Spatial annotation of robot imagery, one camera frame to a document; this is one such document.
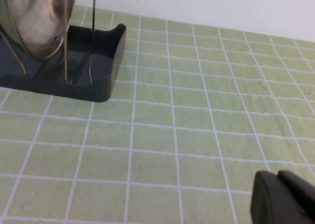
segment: square tile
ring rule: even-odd
[[[246,113],[214,111],[216,129],[228,132],[252,133],[252,126]]]
[[[267,170],[264,162],[225,160],[224,164],[231,190],[252,191],[255,173]]]
[[[175,122],[177,127],[212,129],[209,110],[175,108]]]
[[[254,65],[255,59],[248,53],[226,52],[230,63]]]
[[[293,139],[260,137],[262,149],[267,160],[290,161],[304,163],[299,149]]]
[[[174,130],[134,125],[133,149],[175,152]]]
[[[126,185],[78,182],[75,187],[70,220],[122,222]]]
[[[291,137],[289,126],[283,115],[251,114],[252,123],[257,133]]]
[[[226,51],[250,52],[246,42],[223,39],[224,49]]]
[[[191,89],[204,89],[201,74],[172,72],[172,85]]]
[[[169,87],[138,84],[136,100],[171,104],[171,91]]]
[[[223,50],[198,48],[198,54],[201,60],[216,61],[222,63],[226,62],[226,57]]]
[[[29,144],[0,142],[0,173],[18,174],[29,147]]]
[[[230,67],[227,63],[201,61],[201,67],[203,74],[232,76]]]
[[[71,185],[68,181],[21,179],[8,215],[63,219]]]
[[[35,144],[23,174],[73,178],[80,148]]]
[[[287,115],[314,118],[314,114],[306,101],[278,99],[278,103],[280,104],[283,112]]]
[[[129,193],[129,222],[180,223],[177,189],[131,185]]]
[[[131,122],[132,102],[109,100],[94,106],[92,119],[115,122]]]
[[[79,179],[126,181],[128,151],[85,148]]]
[[[208,92],[212,109],[245,111],[239,95]]]
[[[243,95],[243,100],[249,112],[281,113],[273,97]]]
[[[33,140],[40,117],[0,113],[2,139]]]
[[[263,160],[255,136],[219,133],[218,138],[225,158]]]
[[[129,148],[131,125],[90,122],[86,145]]]
[[[178,129],[176,134],[178,153],[219,156],[214,133]]]
[[[175,155],[132,152],[130,180],[139,183],[176,185]]]
[[[137,123],[172,126],[172,107],[137,102],[134,121]]]
[[[204,76],[207,90],[237,93],[234,79],[217,76]]]
[[[173,89],[174,105],[208,108],[206,93],[197,90]]]
[[[182,190],[182,199],[185,224],[234,223],[225,192]]]
[[[274,46],[268,43],[249,43],[251,50],[255,54],[264,54],[264,55],[271,55],[276,56],[277,53],[275,52]]]
[[[39,131],[37,141],[82,144],[87,122],[45,118]]]
[[[266,82],[262,80],[236,79],[240,92],[243,94],[271,95]]]
[[[49,95],[25,91],[12,91],[9,97],[6,99],[1,110],[42,114],[48,105],[49,99]]]
[[[169,72],[166,70],[140,68],[138,69],[137,82],[155,85],[169,85]]]
[[[226,189],[220,159],[179,156],[179,168],[182,186]]]

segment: green tile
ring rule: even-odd
[[[273,80],[279,82],[293,82],[288,71],[285,69],[275,69],[269,67],[262,67],[262,72],[265,75],[266,80]]]
[[[139,53],[138,66],[168,69],[168,59],[166,56],[156,56]]]
[[[182,186],[226,189],[220,159],[179,156],[179,169]]]
[[[42,114],[47,107],[49,99],[49,95],[42,95],[25,91],[12,91],[5,101],[2,110],[10,112]]]
[[[173,89],[173,98],[174,105],[208,108],[206,94],[203,91]]]
[[[166,21],[150,17],[141,17],[141,29],[150,31],[166,31]]]
[[[177,189],[131,185],[128,207],[129,222],[180,223]]]
[[[130,180],[139,183],[176,185],[175,155],[133,152]]]
[[[171,106],[136,103],[135,122],[172,126]]]
[[[87,122],[46,118],[43,121],[37,141],[82,144]]]
[[[175,108],[177,127],[212,129],[209,110]]]
[[[127,28],[139,28],[139,16],[115,12],[113,25],[124,24]]]
[[[244,33],[242,31],[220,28],[220,32],[221,32],[222,38],[232,38],[232,39],[238,39],[238,40],[245,40]]]
[[[257,66],[232,64],[231,67],[235,77],[263,79],[263,76]]]
[[[91,105],[92,103],[88,101],[54,96],[47,114],[61,117],[88,118]]]
[[[33,140],[40,117],[0,113],[2,139]]]
[[[140,40],[152,41],[156,43],[166,43],[166,33],[153,32],[153,31],[141,31]]]
[[[112,101],[97,103],[94,106],[92,119],[115,122],[131,122],[132,102]]]
[[[208,92],[212,109],[244,111],[242,99],[239,95]]]
[[[252,127],[246,113],[214,111],[216,129],[229,132],[252,133]]]
[[[198,48],[199,58],[201,60],[216,61],[216,62],[226,62],[226,57],[223,50],[213,50]]]
[[[178,44],[185,46],[195,46],[195,42],[192,35],[169,33],[168,34],[169,44]]]
[[[302,94],[296,85],[269,82],[275,97],[302,98]]]
[[[129,148],[131,125],[91,122],[86,145]]]
[[[223,39],[223,44],[227,51],[250,52],[246,42]]]
[[[167,46],[162,43],[140,42],[139,51],[142,53],[158,54],[167,56]]]
[[[271,43],[270,38],[266,34],[245,32],[248,41]]]
[[[255,55],[255,58],[256,58],[259,65],[285,68],[284,64],[277,57]]]
[[[195,36],[195,38],[197,47],[223,49],[219,38],[207,38],[203,36]]]
[[[243,100],[249,112],[281,113],[273,97],[243,95]]]
[[[192,34],[192,24],[167,21],[168,32]]]
[[[21,179],[9,216],[63,219],[72,182]]]
[[[301,56],[299,50],[295,47],[287,47],[287,46],[280,46],[276,45],[275,46],[278,54],[280,57],[287,57],[287,58],[300,58],[302,59],[303,57]]]
[[[172,72],[172,85],[192,89],[204,89],[201,74]]]
[[[201,62],[201,67],[204,74],[232,76],[227,63]]]
[[[138,84],[136,100],[171,104],[171,92],[168,87]]]
[[[200,73],[200,66],[197,60],[170,58],[172,70]]]
[[[237,92],[235,81],[232,78],[204,76],[207,90]]]
[[[169,45],[168,49],[171,57],[197,59],[195,47]]]
[[[185,224],[234,223],[225,192],[183,189],[182,199]]]
[[[216,27],[193,25],[195,35],[219,37],[219,31]]]
[[[283,137],[292,136],[283,115],[251,114],[251,119],[257,133],[272,134]]]
[[[267,160],[304,163],[303,157],[293,139],[260,137],[259,140]]]
[[[267,170],[264,162],[225,160],[224,164],[230,189],[239,191],[252,191],[255,173]]]
[[[138,69],[137,81],[140,83],[169,85],[169,72],[156,69]]]
[[[69,213],[70,220],[122,222],[126,185],[78,182]]]
[[[160,152],[175,152],[173,129],[134,126],[133,148]]]
[[[214,133],[183,129],[178,129],[176,132],[178,153],[219,156]]]
[[[85,148],[78,178],[126,181],[128,156],[128,151]]]
[[[29,146],[29,144],[22,143],[0,142],[0,173],[18,174]]]
[[[237,85],[243,94],[254,94],[254,95],[270,95],[267,84],[264,81],[257,80],[243,80],[237,79]]]
[[[272,44],[267,43],[249,43],[253,53],[276,56],[277,53]]]
[[[226,54],[230,63],[247,64],[247,65],[256,64],[255,59],[252,57],[251,54],[237,53],[237,52],[226,52]]]
[[[255,136],[218,134],[218,138],[225,158],[263,160]]]

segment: white grout line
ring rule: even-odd
[[[19,172],[19,174],[18,174],[18,176],[17,176],[17,179],[16,179],[16,181],[15,181],[15,183],[14,183],[14,186],[13,186],[13,188],[12,188],[12,191],[11,191],[11,194],[10,194],[10,197],[9,197],[9,200],[8,200],[6,206],[5,206],[4,211],[3,211],[2,220],[0,221],[0,224],[3,223],[3,220],[5,219],[5,217],[6,217],[7,213],[8,213],[8,210],[9,210],[10,205],[11,205],[11,203],[12,203],[12,200],[13,200],[13,197],[14,197],[14,195],[15,195],[15,192],[16,192],[18,186],[19,186],[19,183],[20,183],[21,177],[22,177],[22,175],[23,175],[24,169],[25,169],[26,164],[27,164],[27,162],[28,162],[28,160],[29,160],[29,157],[30,157],[30,155],[31,155],[33,146],[34,146],[35,141],[36,141],[36,139],[37,139],[37,137],[38,137],[38,135],[39,135],[41,126],[42,126],[43,121],[44,121],[44,119],[45,119],[44,116],[47,114],[47,112],[48,112],[48,110],[49,110],[49,107],[50,107],[52,101],[53,101],[53,96],[50,96],[49,102],[48,102],[48,104],[47,104],[47,106],[46,106],[46,109],[45,109],[45,111],[44,111],[44,113],[43,113],[43,115],[42,115],[42,117],[41,117],[41,119],[40,119],[40,121],[39,121],[39,123],[38,123],[37,129],[36,129],[36,133],[35,133],[35,135],[34,135],[34,137],[33,137],[33,140],[31,141],[31,144],[30,144],[30,146],[29,146],[29,149],[28,149],[27,154],[26,154],[26,156],[25,156],[25,159],[24,159],[24,161],[23,161],[23,164],[22,164],[22,167],[21,167],[21,169],[20,169],[20,172]]]
[[[205,92],[206,99],[207,99],[208,109],[209,109],[209,113],[210,113],[210,117],[211,117],[211,123],[212,123],[212,127],[213,127],[213,130],[214,130],[216,143],[217,143],[217,147],[218,147],[218,152],[219,152],[219,157],[220,157],[220,161],[221,161],[221,166],[222,166],[222,170],[223,170],[225,185],[226,185],[226,188],[228,190],[228,197],[229,197],[229,202],[230,202],[230,206],[231,206],[231,210],[232,210],[232,215],[233,215],[234,223],[237,224],[238,221],[237,221],[236,211],[235,211],[235,207],[234,207],[234,203],[233,203],[232,194],[231,194],[231,191],[230,191],[230,184],[228,182],[228,176],[227,176],[227,172],[226,172],[226,169],[225,169],[225,164],[224,164],[224,161],[222,159],[222,151],[221,151],[220,142],[219,142],[219,138],[218,138],[218,134],[217,134],[217,130],[216,130],[216,124],[215,124],[213,113],[212,113],[212,109],[211,109],[209,95],[207,93],[206,82],[205,82],[205,79],[204,79],[204,75],[202,74],[202,66],[201,66],[201,62],[200,62],[200,58],[199,58],[199,52],[198,52],[198,48],[197,48],[196,36],[194,35],[195,34],[194,25],[192,25],[192,33],[193,33],[193,40],[194,40],[194,43],[195,43],[196,54],[197,54],[197,58],[198,58],[198,62],[199,62],[199,68],[200,68],[200,72],[201,72],[203,88],[204,88],[204,92]]]
[[[170,85],[171,106],[172,106],[172,121],[173,121],[173,133],[174,133],[174,146],[175,146],[176,174],[177,174],[177,186],[178,186],[177,190],[178,190],[180,223],[184,224],[184,211],[183,211],[183,199],[182,199],[182,190],[181,190],[180,165],[179,165],[178,147],[177,147],[177,131],[176,131],[175,110],[174,110],[171,61],[170,61],[169,43],[168,43],[168,21],[166,21],[166,49],[167,49],[168,74],[169,74],[169,85]]]

